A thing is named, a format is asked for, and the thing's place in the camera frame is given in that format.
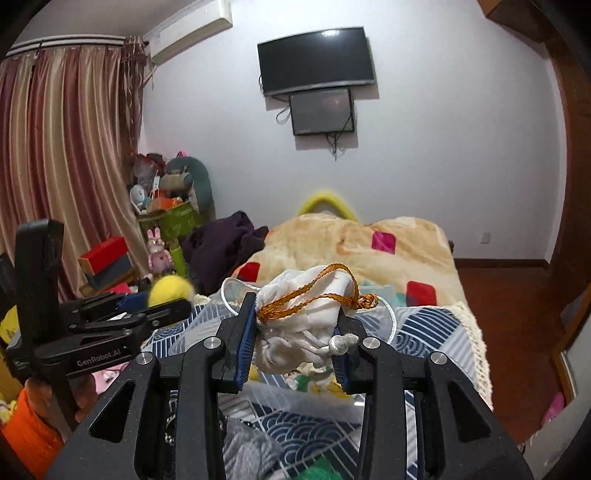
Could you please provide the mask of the person's left hand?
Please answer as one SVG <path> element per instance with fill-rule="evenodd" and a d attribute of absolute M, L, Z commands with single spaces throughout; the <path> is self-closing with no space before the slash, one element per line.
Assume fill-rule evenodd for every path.
<path fill-rule="evenodd" d="M 75 420 L 80 423 L 86 415 L 93 409 L 97 400 L 95 378 L 93 375 L 79 377 L 69 382 L 73 397 L 78 406 L 75 412 Z M 45 423 L 55 426 L 57 414 L 52 412 L 52 402 L 54 395 L 50 385 L 29 378 L 25 382 L 25 392 L 28 397 L 29 405 Z"/>

